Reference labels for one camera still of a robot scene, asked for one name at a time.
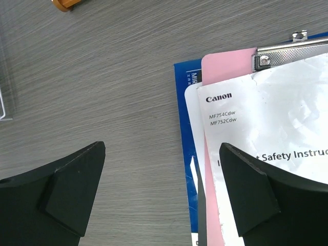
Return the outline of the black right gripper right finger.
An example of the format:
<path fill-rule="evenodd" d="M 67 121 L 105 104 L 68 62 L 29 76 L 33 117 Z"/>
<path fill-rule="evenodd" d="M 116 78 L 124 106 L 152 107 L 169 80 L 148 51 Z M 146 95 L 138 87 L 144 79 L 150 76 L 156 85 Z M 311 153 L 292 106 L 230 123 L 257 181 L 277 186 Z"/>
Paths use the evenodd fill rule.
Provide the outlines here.
<path fill-rule="evenodd" d="M 245 245 L 327 245 L 327 185 L 261 161 L 229 144 L 220 163 Z"/>

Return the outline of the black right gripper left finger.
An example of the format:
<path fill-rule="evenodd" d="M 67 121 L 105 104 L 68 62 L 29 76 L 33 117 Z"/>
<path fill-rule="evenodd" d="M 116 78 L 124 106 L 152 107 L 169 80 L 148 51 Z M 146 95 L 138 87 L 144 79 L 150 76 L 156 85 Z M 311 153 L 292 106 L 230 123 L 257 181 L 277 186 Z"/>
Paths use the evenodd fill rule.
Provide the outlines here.
<path fill-rule="evenodd" d="M 1 245 L 78 245 L 85 236 L 106 156 L 96 141 L 1 180 Z"/>

